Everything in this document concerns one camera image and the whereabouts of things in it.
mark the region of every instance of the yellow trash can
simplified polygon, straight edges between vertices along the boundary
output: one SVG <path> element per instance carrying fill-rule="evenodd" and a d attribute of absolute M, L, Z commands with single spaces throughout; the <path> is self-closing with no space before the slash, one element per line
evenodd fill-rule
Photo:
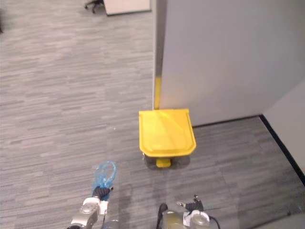
<path fill-rule="evenodd" d="M 156 159 L 157 167 L 169 167 L 171 159 L 187 156 L 196 148 L 189 109 L 139 112 L 141 151 Z"/>

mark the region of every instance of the white partition wall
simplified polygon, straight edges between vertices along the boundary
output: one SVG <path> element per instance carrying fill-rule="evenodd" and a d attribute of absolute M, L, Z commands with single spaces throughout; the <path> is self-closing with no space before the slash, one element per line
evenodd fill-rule
<path fill-rule="evenodd" d="M 168 0 L 160 108 L 262 114 L 305 76 L 304 0 Z"/>
<path fill-rule="evenodd" d="M 264 115 L 305 173 L 305 79 Z"/>

